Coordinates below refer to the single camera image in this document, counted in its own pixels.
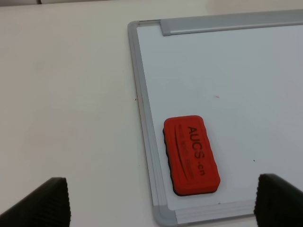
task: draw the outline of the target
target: red eraser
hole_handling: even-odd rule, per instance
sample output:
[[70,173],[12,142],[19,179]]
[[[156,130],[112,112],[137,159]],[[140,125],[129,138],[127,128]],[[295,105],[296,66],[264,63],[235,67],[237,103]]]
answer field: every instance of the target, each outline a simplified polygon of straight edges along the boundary
[[220,176],[203,119],[169,118],[163,132],[174,192],[179,196],[215,192]]

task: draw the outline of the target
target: white tabletop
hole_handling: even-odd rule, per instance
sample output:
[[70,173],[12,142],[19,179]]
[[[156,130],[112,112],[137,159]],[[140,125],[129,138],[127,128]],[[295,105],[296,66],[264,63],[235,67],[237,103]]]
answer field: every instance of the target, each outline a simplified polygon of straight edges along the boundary
[[[134,20],[302,9],[301,0],[0,8],[0,213],[65,176],[71,226],[157,226],[130,58]],[[255,227],[254,218],[206,224]]]

